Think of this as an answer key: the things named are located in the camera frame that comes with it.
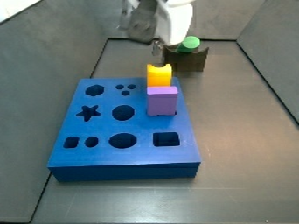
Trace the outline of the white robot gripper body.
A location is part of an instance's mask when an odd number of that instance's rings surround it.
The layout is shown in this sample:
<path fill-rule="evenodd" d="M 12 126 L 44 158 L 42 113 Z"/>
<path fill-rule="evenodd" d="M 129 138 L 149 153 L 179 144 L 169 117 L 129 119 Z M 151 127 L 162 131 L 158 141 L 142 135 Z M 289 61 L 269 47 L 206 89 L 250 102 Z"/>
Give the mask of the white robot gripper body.
<path fill-rule="evenodd" d="M 183 42 L 193 21 L 194 0 L 157 0 L 158 26 L 161 40 L 174 46 Z"/>

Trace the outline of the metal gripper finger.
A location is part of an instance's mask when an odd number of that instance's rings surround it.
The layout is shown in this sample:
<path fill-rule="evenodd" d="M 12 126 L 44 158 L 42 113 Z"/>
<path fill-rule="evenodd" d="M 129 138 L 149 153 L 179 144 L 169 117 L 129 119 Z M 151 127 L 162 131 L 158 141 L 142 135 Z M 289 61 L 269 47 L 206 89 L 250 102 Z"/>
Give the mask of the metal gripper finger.
<path fill-rule="evenodd" d="M 163 43 L 161 40 L 154 42 L 153 55 L 158 56 L 163 50 Z"/>

